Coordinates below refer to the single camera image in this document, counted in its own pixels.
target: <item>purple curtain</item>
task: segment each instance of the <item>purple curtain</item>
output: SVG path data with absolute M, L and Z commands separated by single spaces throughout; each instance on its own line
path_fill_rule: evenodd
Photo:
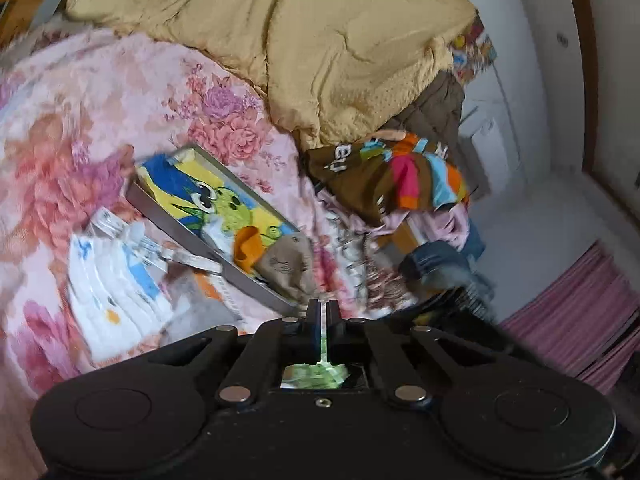
M 640 300 L 599 243 L 502 327 L 543 360 L 607 393 L 640 346 L 640 328 L 615 346 Z

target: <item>yellow blanket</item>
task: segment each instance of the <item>yellow blanket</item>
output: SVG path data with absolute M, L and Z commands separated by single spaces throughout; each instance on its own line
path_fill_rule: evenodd
M 375 131 L 451 64 L 468 0 L 68 0 L 77 19 L 208 53 L 268 96 L 304 149 Z

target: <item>pink floral fabric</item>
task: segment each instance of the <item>pink floral fabric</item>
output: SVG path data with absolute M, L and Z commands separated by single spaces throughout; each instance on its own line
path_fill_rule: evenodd
M 0 80 L 0 132 L 0 431 L 15 439 L 0 447 L 3 478 L 42 473 L 27 426 L 34 400 L 107 364 L 90 361 L 66 303 L 68 240 L 102 206 L 140 217 L 122 189 L 134 158 L 201 145 L 310 237 L 319 288 L 345 316 L 359 314 L 291 136 L 270 123 L 247 83 L 197 51 L 105 29 L 62 39 Z M 153 226 L 148 232 L 163 241 Z M 232 295 L 249 330 L 276 317 L 239 290 Z

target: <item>cartoon eye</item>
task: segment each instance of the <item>cartoon eye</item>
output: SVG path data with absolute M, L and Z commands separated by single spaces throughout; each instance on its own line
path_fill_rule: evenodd
M 213 195 L 214 192 L 211 187 L 204 182 L 196 182 L 196 187 L 200 191 L 197 193 L 191 193 L 191 200 L 193 203 L 205 213 L 215 213 L 216 209 L 213 207 L 213 200 L 211 199 L 211 195 Z

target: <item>beige blanket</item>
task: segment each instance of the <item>beige blanket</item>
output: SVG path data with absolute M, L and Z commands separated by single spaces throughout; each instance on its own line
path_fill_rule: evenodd
M 468 0 L 68 0 L 69 14 L 195 47 L 268 95 L 302 147 L 361 139 L 451 63 Z

